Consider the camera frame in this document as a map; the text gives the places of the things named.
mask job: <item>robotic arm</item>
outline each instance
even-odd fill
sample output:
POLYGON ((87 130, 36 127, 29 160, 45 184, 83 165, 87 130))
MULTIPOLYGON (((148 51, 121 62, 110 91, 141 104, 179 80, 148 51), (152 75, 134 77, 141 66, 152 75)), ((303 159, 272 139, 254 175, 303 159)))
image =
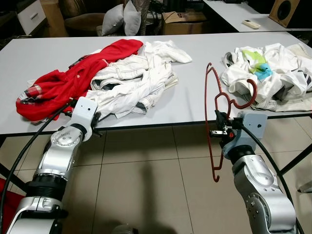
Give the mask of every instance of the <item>robotic arm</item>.
POLYGON ((97 103, 80 97, 71 120, 51 136, 42 160, 27 183, 7 234, 60 234, 60 218, 67 216, 62 198, 76 162, 78 146, 91 135, 99 114, 97 103))
POLYGON ((264 133, 267 116, 240 112, 238 118, 226 120, 216 111, 218 131, 225 158, 231 160, 234 183, 243 197, 253 234, 294 234, 296 214, 292 203, 281 192, 276 175, 263 158, 255 155, 256 143, 240 126, 248 128, 258 139, 264 133))

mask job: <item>pile of clothes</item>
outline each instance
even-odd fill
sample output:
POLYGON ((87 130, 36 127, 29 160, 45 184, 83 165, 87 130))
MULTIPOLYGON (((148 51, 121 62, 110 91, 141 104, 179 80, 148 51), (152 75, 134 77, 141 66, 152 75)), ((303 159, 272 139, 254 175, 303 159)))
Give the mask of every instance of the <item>pile of clothes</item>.
POLYGON ((45 121, 70 98, 84 96, 98 103, 100 118, 147 113, 164 90, 177 84, 171 62, 192 59, 172 41, 147 42, 139 56, 142 46, 139 40, 121 39, 83 56, 66 72, 55 70, 38 78, 18 97, 17 112, 32 122, 45 121))
POLYGON ((258 87, 254 109, 283 111, 312 110, 312 57, 302 44, 285 47, 280 43, 263 48, 236 48, 224 57, 227 69, 221 80, 231 93, 250 100, 258 87))

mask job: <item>remote control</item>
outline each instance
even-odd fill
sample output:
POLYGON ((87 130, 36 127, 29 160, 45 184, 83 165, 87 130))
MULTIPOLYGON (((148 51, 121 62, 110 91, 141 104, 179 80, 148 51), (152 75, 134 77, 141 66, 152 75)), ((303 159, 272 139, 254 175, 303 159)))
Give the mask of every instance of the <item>remote control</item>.
POLYGON ((243 24, 247 25, 248 27, 251 27, 253 29, 258 29, 261 26, 260 24, 257 24, 256 22, 250 21, 248 19, 243 20, 243 24))

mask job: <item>drawer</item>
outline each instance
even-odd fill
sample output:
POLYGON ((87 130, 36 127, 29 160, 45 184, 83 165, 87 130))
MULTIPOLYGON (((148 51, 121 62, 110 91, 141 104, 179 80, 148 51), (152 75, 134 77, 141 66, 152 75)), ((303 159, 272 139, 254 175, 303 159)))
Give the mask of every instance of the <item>drawer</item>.
POLYGON ((18 18, 25 34, 29 35, 45 19, 40 0, 35 1, 19 12, 18 18))

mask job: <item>cabinet handle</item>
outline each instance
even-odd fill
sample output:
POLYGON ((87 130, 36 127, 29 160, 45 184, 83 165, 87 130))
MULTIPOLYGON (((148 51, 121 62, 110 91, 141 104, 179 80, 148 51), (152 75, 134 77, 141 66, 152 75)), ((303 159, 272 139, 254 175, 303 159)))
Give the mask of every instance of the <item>cabinet handle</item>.
POLYGON ((36 17, 37 15, 38 15, 38 13, 33 14, 33 15, 30 17, 30 19, 33 20, 34 17, 36 17))

